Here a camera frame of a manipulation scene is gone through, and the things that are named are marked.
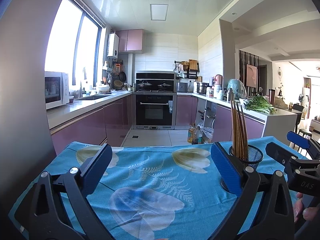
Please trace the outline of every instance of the kitchen sink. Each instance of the kitchen sink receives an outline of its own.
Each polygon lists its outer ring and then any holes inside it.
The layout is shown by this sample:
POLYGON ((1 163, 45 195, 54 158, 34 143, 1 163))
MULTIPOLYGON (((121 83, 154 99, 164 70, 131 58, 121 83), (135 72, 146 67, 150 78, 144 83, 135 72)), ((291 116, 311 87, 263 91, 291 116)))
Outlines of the kitchen sink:
POLYGON ((84 98, 78 98, 77 100, 96 100, 99 98, 105 98, 111 95, 94 95, 94 96, 88 96, 88 97, 84 97, 84 98))

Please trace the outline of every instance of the screw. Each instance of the screw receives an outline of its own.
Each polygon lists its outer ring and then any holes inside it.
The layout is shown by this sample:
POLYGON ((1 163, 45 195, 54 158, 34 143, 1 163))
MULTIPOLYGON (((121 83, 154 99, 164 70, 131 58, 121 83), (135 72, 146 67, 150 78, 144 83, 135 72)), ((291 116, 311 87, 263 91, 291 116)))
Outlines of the screw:
POLYGON ((277 175, 278 177, 281 177, 281 176, 283 175, 283 173, 282 173, 281 171, 276 171, 276 175, 277 175))
POLYGON ((41 173, 41 177, 45 178, 46 176, 48 176, 48 172, 47 171, 44 171, 41 173))
POLYGON ((79 169, 78 169, 77 167, 73 167, 73 168, 70 169, 70 173, 71 173, 71 174, 75 174, 75 173, 78 172, 78 170, 79 170, 79 169))
POLYGON ((246 166, 245 170, 249 173, 252 173, 254 171, 254 169, 250 166, 246 166))

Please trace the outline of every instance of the oven handle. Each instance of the oven handle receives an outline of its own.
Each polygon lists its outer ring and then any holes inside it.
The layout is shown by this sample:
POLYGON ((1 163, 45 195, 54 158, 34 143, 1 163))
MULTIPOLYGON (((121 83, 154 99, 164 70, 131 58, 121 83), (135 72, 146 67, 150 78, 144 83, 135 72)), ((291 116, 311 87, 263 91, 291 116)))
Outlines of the oven handle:
POLYGON ((168 106, 169 105, 169 103, 166 103, 166 104, 148 104, 148 103, 141 103, 141 102, 140 102, 140 104, 141 105, 162 105, 162 106, 168 106))

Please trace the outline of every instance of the chopsticks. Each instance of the chopsticks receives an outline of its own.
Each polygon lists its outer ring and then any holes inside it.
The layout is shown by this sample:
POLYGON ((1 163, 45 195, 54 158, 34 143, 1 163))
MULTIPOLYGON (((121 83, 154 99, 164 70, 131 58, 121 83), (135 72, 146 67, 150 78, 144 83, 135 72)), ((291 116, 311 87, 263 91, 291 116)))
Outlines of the chopsticks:
POLYGON ((232 149, 233 155, 248 161, 248 137, 242 106, 238 102, 231 101, 232 117, 232 149))

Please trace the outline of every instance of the basket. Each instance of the basket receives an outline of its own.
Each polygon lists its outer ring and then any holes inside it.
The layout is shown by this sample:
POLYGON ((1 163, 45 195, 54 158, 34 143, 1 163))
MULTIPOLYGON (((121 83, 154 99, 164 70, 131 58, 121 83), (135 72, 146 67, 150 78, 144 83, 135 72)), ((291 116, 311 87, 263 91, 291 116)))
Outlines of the basket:
MULTIPOLYGON (((232 146, 230 146, 230 148, 229 148, 229 154, 234 156, 232 154, 232 146)), ((242 160, 242 159, 239 159, 239 160, 243 164, 244 167, 250 166, 254 170, 256 170, 258 165, 259 165, 259 163, 262 161, 262 159, 263 159, 262 151, 260 151, 257 147, 254 147, 252 145, 248 145, 248 161, 245 161, 245 160, 242 160)), ((223 178, 220 179, 220 184, 221 184, 221 187, 225 191, 230 192, 228 187, 227 187, 227 185, 225 184, 223 178)))

